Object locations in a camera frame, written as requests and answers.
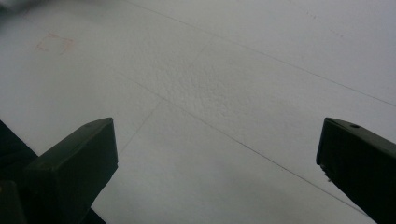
faint red mark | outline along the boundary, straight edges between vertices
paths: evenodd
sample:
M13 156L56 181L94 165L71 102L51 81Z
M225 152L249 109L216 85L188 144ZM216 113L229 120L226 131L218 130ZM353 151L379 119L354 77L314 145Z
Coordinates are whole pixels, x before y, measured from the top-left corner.
M36 46L38 50L63 55L74 45L74 40L49 33Z

white surface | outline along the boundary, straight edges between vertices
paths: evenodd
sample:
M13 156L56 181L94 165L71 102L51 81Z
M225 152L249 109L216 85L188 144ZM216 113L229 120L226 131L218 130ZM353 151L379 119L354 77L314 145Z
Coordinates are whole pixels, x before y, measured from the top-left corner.
M396 142L393 7L47 1L0 18L0 119L41 154L82 124L113 117L121 168L95 204L108 223L368 221L337 201L354 206L315 156L325 117ZM180 174L181 157L208 164L180 164ZM230 173L217 173L222 158ZM196 173L207 179L190 177ZM214 189L197 192L200 185ZM287 206L260 200L253 192L262 185L264 198ZM114 204L108 212L106 202Z
M396 105L396 2L128 0Z
M107 223L374 223L162 102L93 205Z

